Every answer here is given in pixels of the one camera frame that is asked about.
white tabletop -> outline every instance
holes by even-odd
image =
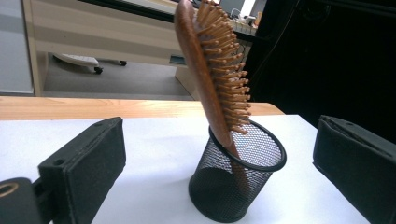
[[[288,161],[237,223],[368,223],[312,164],[314,127],[296,115],[251,119],[280,140]],[[0,180],[35,181],[40,162],[96,121],[0,121]],[[217,223],[188,193],[208,139],[205,118],[125,119],[123,130],[126,166],[93,223]]]

hairbrush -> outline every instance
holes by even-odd
[[[213,1],[203,0],[195,12],[189,0],[180,0],[175,30],[210,129],[239,159],[232,132],[247,133],[243,125],[249,124],[250,96],[245,78],[248,72],[242,71],[245,63],[239,63],[243,54],[236,53],[239,44],[228,16]]]

wooden bristle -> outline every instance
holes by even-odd
[[[227,14],[210,0],[202,1],[195,22],[229,131],[246,134],[243,126],[249,124],[250,95],[244,77],[248,72],[242,70],[245,63],[240,62],[243,54],[237,53],[240,45],[236,43],[233,27]]]

